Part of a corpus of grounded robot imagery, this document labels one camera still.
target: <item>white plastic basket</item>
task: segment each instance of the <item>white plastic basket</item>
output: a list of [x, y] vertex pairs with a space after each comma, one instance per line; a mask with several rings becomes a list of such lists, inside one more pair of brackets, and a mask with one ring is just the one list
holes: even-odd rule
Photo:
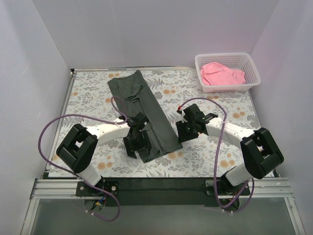
[[[251, 87], [259, 85], [261, 83], [259, 72], [256, 69], [256, 66], [251, 56], [247, 53], [219, 53], [219, 54], [197, 55], [195, 58], [195, 62], [198, 78], [204, 93], [247, 91]], [[205, 85], [202, 82], [200, 70], [203, 65], [206, 65], [211, 62], [218, 62], [231, 69], [244, 71], [246, 84], [222, 85], [222, 86]]]

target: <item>wall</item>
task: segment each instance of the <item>wall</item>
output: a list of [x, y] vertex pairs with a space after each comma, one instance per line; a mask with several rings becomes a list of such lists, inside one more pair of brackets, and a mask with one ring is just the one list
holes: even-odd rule
[[[31, 0], [0, 0], [0, 233], [20, 233], [35, 177], [37, 140], [60, 114], [69, 69]], [[46, 133], [46, 154], [56, 126]]]
[[262, 126], [281, 148], [307, 234], [313, 234], [313, 2], [279, 1], [251, 56], [262, 83], [251, 93]]
[[278, 0], [33, 0], [70, 68], [194, 67], [250, 53]]

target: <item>floral tablecloth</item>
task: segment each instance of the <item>floral tablecloth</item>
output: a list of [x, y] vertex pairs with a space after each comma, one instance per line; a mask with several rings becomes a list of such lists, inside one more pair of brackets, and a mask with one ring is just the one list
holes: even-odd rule
[[[111, 106], [112, 94], [107, 82], [114, 77], [124, 77], [134, 72], [135, 70], [78, 72], [66, 114], [85, 114], [114, 120], [118, 113]], [[141, 72], [176, 133], [175, 122], [181, 119], [176, 113], [177, 107], [192, 97], [208, 97], [223, 105], [228, 112], [227, 121], [233, 124], [253, 129], [260, 127], [248, 92], [204, 94], [197, 73], [193, 69], [141, 70]], [[223, 117], [222, 111], [213, 103], [205, 100], [195, 102], [205, 114], [215, 113]], [[100, 124], [79, 117], [63, 119], [57, 146], [76, 123], [83, 126]], [[183, 148], [179, 151], [144, 164], [140, 158], [128, 157], [123, 140], [118, 139], [97, 147], [91, 162], [103, 177], [212, 177], [217, 142], [218, 138], [201, 134], [195, 140], [182, 143]], [[67, 167], [56, 155], [52, 161]], [[241, 163], [243, 163], [241, 150], [223, 142], [218, 176]], [[71, 175], [53, 166], [49, 170], [49, 177], [67, 176]]]

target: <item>black pants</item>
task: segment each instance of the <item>black pants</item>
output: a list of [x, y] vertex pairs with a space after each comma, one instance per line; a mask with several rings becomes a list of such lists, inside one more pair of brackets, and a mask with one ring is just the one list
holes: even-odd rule
[[148, 130], [152, 149], [150, 155], [142, 159], [143, 162], [147, 163], [182, 148], [170, 122], [139, 70], [127, 77], [113, 78], [108, 85], [112, 95], [119, 97], [124, 102], [125, 108], [117, 101], [119, 110], [129, 117], [134, 117], [142, 112], [152, 123], [152, 127], [147, 125], [144, 129]]

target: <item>pink cloth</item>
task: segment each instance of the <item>pink cloth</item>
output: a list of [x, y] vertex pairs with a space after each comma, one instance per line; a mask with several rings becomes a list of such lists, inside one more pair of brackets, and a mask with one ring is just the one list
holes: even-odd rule
[[232, 70], [220, 63], [203, 65], [200, 71], [202, 82], [208, 86], [245, 84], [245, 72]]

